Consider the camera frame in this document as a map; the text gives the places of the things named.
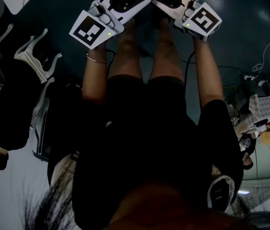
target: black t-shirt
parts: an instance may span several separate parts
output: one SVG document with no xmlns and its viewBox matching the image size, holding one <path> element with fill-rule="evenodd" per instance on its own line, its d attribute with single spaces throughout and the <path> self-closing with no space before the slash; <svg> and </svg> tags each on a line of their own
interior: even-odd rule
<svg viewBox="0 0 270 230">
<path fill-rule="evenodd" d="M 127 191 L 146 181 L 169 184 L 188 202 L 206 206 L 211 164 L 234 180 L 235 191 L 240 187 L 240 147 L 225 103 L 206 104 L 196 126 L 184 105 L 172 106 L 169 97 L 161 102 L 150 100 L 130 115 L 117 109 L 125 114 L 119 117 L 81 102 L 81 135 L 71 144 L 80 151 L 72 200 L 81 228 L 107 226 Z"/>
</svg>

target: dark floor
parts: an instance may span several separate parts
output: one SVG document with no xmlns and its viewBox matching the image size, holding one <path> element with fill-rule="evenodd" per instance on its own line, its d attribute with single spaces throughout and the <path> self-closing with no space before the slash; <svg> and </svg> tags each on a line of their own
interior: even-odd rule
<svg viewBox="0 0 270 230">
<path fill-rule="evenodd" d="M 69 31 L 80 12 L 88 9 L 92 1 L 31 0 L 17 15 L 11 15 L 6 9 L 0 21 L 0 30 L 3 32 L 6 29 L 4 25 L 10 22 L 15 24 L 15 28 L 10 34 L 10 37 L 13 37 L 12 42 L 7 43 L 6 40 L 1 46 L 1 52 L 4 55 L 13 55 L 30 35 L 40 34 L 47 27 L 51 46 L 57 52 L 63 53 L 55 74 L 57 76 L 69 74 L 82 78 L 87 49 L 69 36 Z M 253 66 L 262 62 L 262 53 L 270 41 L 270 0 L 200 1 L 207 2 L 223 19 L 220 29 L 209 40 L 218 65 L 236 67 L 251 73 Z M 157 31 L 150 25 L 150 9 L 151 5 L 141 13 L 146 20 L 137 30 L 137 39 L 138 45 L 152 55 L 156 47 Z M 193 51 L 191 37 L 178 30 L 174 30 L 173 34 L 180 58 L 187 60 Z M 107 48 L 116 50 L 117 38 L 110 41 Z M 152 65 L 152 58 L 141 59 L 145 79 L 148 79 Z M 240 84 L 241 71 L 225 68 L 220 68 L 220 71 L 224 86 Z M 265 54 L 265 67 L 262 73 L 270 74 L 270 47 Z M 195 74 L 195 65 L 190 65 L 186 98 L 188 114 L 197 122 L 200 108 Z"/>
</svg>

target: bracelet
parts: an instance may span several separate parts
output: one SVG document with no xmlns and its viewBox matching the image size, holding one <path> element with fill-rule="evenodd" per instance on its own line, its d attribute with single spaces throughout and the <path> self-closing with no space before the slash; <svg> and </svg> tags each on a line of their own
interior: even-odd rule
<svg viewBox="0 0 270 230">
<path fill-rule="evenodd" d="M 92 59 L 92 58 L 90 58 L 90 57 L 88 56 L 88 54 L 87 54 L 87 58 L 88 58 L 89 60 L 92 60 L 92 61 L 97 62 L 97 63 L 103 63 L 103 64 L 106 64 L 106 63 L 107 63 L 106 61 L 98 61 L 98 60 Z"/>
</svg>

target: person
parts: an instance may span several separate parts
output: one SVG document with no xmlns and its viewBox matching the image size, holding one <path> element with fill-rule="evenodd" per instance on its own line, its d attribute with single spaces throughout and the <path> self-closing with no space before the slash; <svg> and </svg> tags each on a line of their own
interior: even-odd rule
<svg viewBox="0 0 270 230">
<path fill-rule="evenodd" d="M 201 106 L 197 126 L 186 113 L 185 79 L 166 18 L 160 21 L 147 84 L 142 80 L 133 20 L 120 37 L 109 75 L 105 45 L 89 50 L 82 100 L 72 104 L 70 116 L 76 119 L 69 120 L 64 132 L 69 139 L 53 141 L 47 169 L 51 192 L 57 191 L 59 175 L 68 171 L 65 194 L 58 194 L 68 203 L 71 195 L 70 211 L 79 228 L 170 228 L 188 220 L 194 224 L 191 216 L 209 219 L 197 221 L 201 226 L 217 222 L 222 228 L 234 222 L 206 209 L 208 198 L 213 209 L 224 211 L 231 204 L 243 169 L 209 45 L 194 39 L 194 48 Z M 61 127 L 61 120 L 54 120 L 54 127 Z M 220 133 L 222 141 L 214 142 Z M 193 159 L 198 154 L 199 163 Z M 215 183 L 212 164 L 223 176 Z M 26 229 L 53 226 L 51 220 L 58 219 L 48 215 L 55 210 L 49 204 L 54 196 L 47 196 L 41 205 L 44 220 L 30 218 L 32 226 Z M 58 214 L 69 206 L 58 202 Z M 36 212 L 32 216 L 41 219 Z"/>
<path fill-rule="evenodd" d="M 0 170 L 4 170 L 8 151 L 21 149 L 27 143 L 41 82 L 23 61 L 2 58 L 0 67 L 5 77 L 0 91 Z"/>
<path fill-rule="evenodd" d="M 241 151 L 242 157 L 242 166 L 244 170 L 249 170 L 253 167 L 254 163 L 250 158 L 250 155 L 255 151 L 256 139 L 252 138 L 250 135 L 243 135 L 243 138 L 248 138 L 250 140 L 250 144 L 248 147 Z"/>
</svg>

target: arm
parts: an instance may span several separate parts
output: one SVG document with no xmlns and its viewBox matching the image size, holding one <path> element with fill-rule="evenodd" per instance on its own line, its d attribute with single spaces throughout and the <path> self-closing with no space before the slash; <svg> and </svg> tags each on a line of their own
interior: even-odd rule
<svg viewBox="0 0 270 230">
<path fill-rule="evenodd" d="M 218 67 L 207 43 L 193 39 L 196 52 L 197 78 L 201 109 L 212 100 L 223 100 L 223 88 Z"/>
<path fill-rule="evenodd" d="M 89 49 L 88 56 L 94 60 L 106 62 L 105 44 Z M 107 86 L 107 65 L 87 58 L 82 82 L 82 98 L 99 105 L 105 103 Z"/>
</svg>

